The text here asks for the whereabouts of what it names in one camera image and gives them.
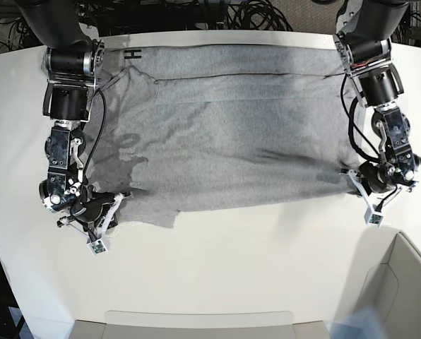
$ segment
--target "gray t-shirt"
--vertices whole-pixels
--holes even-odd
[[[179,211],[349,190],[339,171],[358,163],[339,98],[343,71],[336,51],[130,50],[106,55],[107,121],[88,170],[101,191],[132,191],[120,221],[172,227]],[[133,55],[137,59],[124,58]],[[353,97],[347,86],[346,100]],[[89,145],[101,116],[97,96],[85,128]]]

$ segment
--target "white table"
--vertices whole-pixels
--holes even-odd
[[[108,47],[276,44],[333,49],[331,36],[292,32],[172,32],[106,39]],[[45,48],[0,55],[0,259],[30,330],[64,339],[74,319],[105,322],[109,310],[166,314],[290,311],[294,323],[351,312],[370,268],[397,230],[366,228],[364,205],[339,195],[297,203],[182,213],[174,229],[119,226],[108,254],[58,229],[40,203],[47,175],[41,113]],[[401,108],[421,155],[421,49],[395,46]],[[421,183],[388,209],[421,251]]]

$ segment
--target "wiring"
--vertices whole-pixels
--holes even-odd
[[[386,207],[390,202],[392,202],[400,193],[401,193],[402,189],[398,188],[397,193],[394,194],[394,196],[392,196],[384,205],[383,207]]]
[[[30,32],[27,23],[23,19],[18,21],[16,25],[16,32],[19,33],[19,44],[22,45],[23,40],[29,35]]]
[[[227,14],[230,30],[282,30],[292,32],[283,12],[270,0],[248,0],[229,5],[233,15]]]
[[[383,207],[384,207],[384,204],[385,204],[385,201],[387,201],[389,198],[391,198],[391,200],[388,200],[388,202],[386,203],[387,205],[388,205],[388,203],[390,203],[395,197],[397,197],[397,195],[401,192],[400,190],[399,190],[399,193],[397,193],[396,194],[396,192],[398,191],[398,186],[397,186],[397,184],[396,183],[394,183],[395,185],[396,185],[396,187],[395,187],[395,189],[390,193],[390,194],[388,194],[387,196],[385,196],[382,200],[381,200],[381,202],[380,202],[380,204],[375,208],[375,211],[376,212],[381,212],[381,210],[383,209]]]
[[[361,130],[358,128],[357,124],[354,121],[354,116],[355,116],[355,108],[357,106],[358,103],[358,98],[355,97],[352,101],[352,104],[350,106],[350,112],[347,110],[347,106],[345,105],[345,100],[344,100],[344,88],[345,88],[345,82],[347,81],[347,75],[344,76],[344,80],[343,83],[341,84],[340,87],[340,101],[343,104],[343,109],[345,112],[345,115],[347,115],[347,118],[349,119],[349,127],[348,127],[348,135],[349,135],[349,141],[351,146],[353,147],[353,149],[355,150],[355,152],[363,157],[364,159],[370,161],[370,162],[375,162],[375,163],[379,163],[379,152],[377,151],[377,149],[374,147],[374,145],[372,145],[372,143],[369,141],[368,138],[366,138],[366,136],[361,132]],[[361,137],[367,142],[367,144],[372,148],[372,150],[375,152],[375,154],[377,155],[377,158],[372,157],[368,154],[366,154],[361,147],[359,147],[356,142],[355,142],[355,138],[353,136],[353,129],[355,129],[360,135]]]
[[[23,48],[20,44],[14,42],[11,39],[11,33],[13,32],[14,27],[19,23],[19,21],[20,21],[20,19],[18,19],[18,20],[12,20],[12,21],[7,21],[7,22],[4,22],[4,23],[2,23],[0,21],[0,25],[8,25],[8,24],[11,24],[11,27],[10,27],[9,33],[8,33],[8,38],[7,37],[4,37],[3,35],[0,35],[0,44],[1,44],[0,50],[3,47],[6,47],[8,49],[8,51],[11,51],[11,50],[13,50],[12,46],[17,46],[17,48],[19,48],[19,49],[20,48]]]
[[[86,163],[85,163],[85,167],[83,168],[83,176],[84,177],[86,177],[86,170],[88,169],[88,165],[90,164],[91,158],[93,157],[93,154],[96,150],[97,144],[99,143],[100,137],[102,136],[102,132],[104,131],[105,119],[107,117],[107,101],[105,99],[104,93],[102,93],[101,89],[98,89],[96,91],[95,96],[97,94],[99,94],[100,97],[102,98],[102,122],[101,122],[101,125],[100,125],[99,133],[97,134],[97,137],[96,137],[96,141],[93,145],[93,148],[91,148],[90,155],[88,156],[88,159],[86,160]]]

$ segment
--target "cloth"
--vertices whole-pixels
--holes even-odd
[[[101,191],[132,192],[120,222],[172,227],[179,211],[349,191],[339,171],[358,163],[336,51],[149,47],[108,52],[104,69],[107,121],[88,176]],[[89,145],[101,116],[96,96]]]

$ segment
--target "metal bracket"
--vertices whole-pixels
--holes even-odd
[[[386,141],[388,140],[388,137],[386,135],[385,126],[383,125],[383,122],[378,120],[375,123],[375,127],[377,127],[378,130],[380,131],[381,140],[379,144],[379,153],[380,153],[381,163],[384,164],[387,162],[386,155],[385,155],[385,147],[386,147]]]
[[[80,187],[83,183],[83,162],[78,157],[78,148],[82,145],[82,140],[80,138],[74,138],[71,143],[71,154],[73,160],[76,162],[77,167],[77,182],[72,183],[71,187],[69,188],[69,191],[72,194],[75,194],[76,196],[80,196],[81,191]]]
[[[358,181],[356,171],[350,169],[347,172],[347,175],[349,176],[350,181],[358,189],[359,193],[361,194],[361,197],[363,197],[364,202],[367,205],[366,213],[364,214],[364,221],[367,225],[376,225],[378,228],[380,228],[384,218],[383,213],[375,211],[374,206],[369,201],[369,196],[367,195],[366,190],[364,189],[363,185],[361,185],[361,183]]]

